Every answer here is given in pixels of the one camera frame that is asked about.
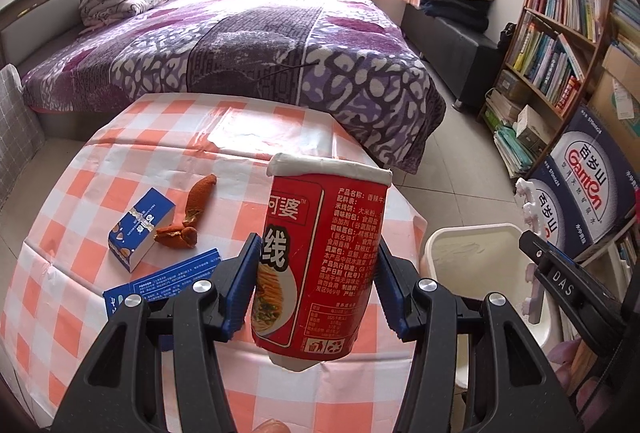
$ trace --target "trash can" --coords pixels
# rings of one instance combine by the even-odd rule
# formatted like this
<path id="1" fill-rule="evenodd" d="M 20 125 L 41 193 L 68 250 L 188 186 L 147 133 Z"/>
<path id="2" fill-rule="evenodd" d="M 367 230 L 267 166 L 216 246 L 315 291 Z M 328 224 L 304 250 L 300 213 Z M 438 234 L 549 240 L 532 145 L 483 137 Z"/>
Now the trash can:
<path id="1" fill-rule="evenodd" d="M 522 231 L 512 223 L 448 227 L 433 233 L 420 259 L 420 275 L 442 283 L 452 293 L 484 299 L 500 292 L 510 301 L 545 352 L 562 341 L 559 310 L 545 295 L 540 323 L 532 325 L 522 315 L 531 296 L 525 279 L 530 259 L 518 248 Z M 456 386 L 468 381 L 468 337 L 458 336 Z"/>

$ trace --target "patterned blanket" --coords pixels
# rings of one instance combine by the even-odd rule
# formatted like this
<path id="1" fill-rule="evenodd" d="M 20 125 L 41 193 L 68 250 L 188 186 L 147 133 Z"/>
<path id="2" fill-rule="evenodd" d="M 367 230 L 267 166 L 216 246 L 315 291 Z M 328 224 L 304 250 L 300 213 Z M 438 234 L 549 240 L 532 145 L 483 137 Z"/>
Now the patterned blanket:
<path id="1" fill-rule="evenodd" d="M 379 162 L 415 173 L 445 103 L 368 0 L 170 0 L 32 69 L 34 110 L 119 112 L 147 92 L 207 92 L 329 112 Z"/>

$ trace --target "table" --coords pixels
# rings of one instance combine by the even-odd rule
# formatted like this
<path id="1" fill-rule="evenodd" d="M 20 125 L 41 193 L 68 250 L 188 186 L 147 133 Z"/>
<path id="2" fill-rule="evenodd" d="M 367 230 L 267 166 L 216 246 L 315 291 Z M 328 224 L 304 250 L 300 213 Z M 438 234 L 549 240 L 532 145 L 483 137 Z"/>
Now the table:
<path id="1" fill-rule="evenodd" d="M 239 253 L 260 233 L 268 207 L 268 159 L 284 151 L 373 164 L 328 114 L 263 100 L 211 94 L 148 94 L 99 130 L 71 162 L 25 239 L 0 336 L 28 398 L 50 423 L 85 353 L 106 323 L 102 292 L 194 254 Z M 164 193 L 182 220 L 190 187 L 213 172 L 218 184 L 198 225 L 194 251 L 159 245 L 129 274 L 108 251 L 108 231 L 149 188 Z M 391 186 L 382 234 L 415 265 L 426 221 Z M 271 364 L 253 343 L 248 314 L 234 339 L 216 346 L 240 432 L 268 418 L 292 433 L 387 433 L 393 427 L 413 355 L 387 327 L 372 291 L 353 352 L 302 373 Z M 163 354 L 168 426 L 179 431 L 172 353 Z"/>

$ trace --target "headboard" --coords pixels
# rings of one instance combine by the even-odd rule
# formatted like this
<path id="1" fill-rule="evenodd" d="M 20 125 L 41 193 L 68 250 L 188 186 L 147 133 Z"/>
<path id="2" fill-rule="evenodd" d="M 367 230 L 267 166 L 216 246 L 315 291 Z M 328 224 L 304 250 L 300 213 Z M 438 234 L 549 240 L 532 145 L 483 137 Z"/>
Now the headboard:
<path id="1" fill-rule="evenodd" d="M 81 0 L 14 0 L 0 10 L 0 68 L 20 75 L 70 44 L 83 29 Z"/>

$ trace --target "bed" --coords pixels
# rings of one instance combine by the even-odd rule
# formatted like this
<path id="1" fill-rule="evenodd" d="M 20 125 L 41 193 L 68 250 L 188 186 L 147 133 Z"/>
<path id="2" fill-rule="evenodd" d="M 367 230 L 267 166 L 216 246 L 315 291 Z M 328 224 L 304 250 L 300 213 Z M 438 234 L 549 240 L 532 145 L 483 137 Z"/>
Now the bed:
<path id="1" fill-rule="evenodd" d="M 90 134 L 146 93 L 247 96 L 328 112 L 378 164 L 415 173 L 444 117 L 423 63 L 369 0 L 170 0 L 88 34 L 78 4 L 0 23 L 48 134 L 78 117 Z"/>

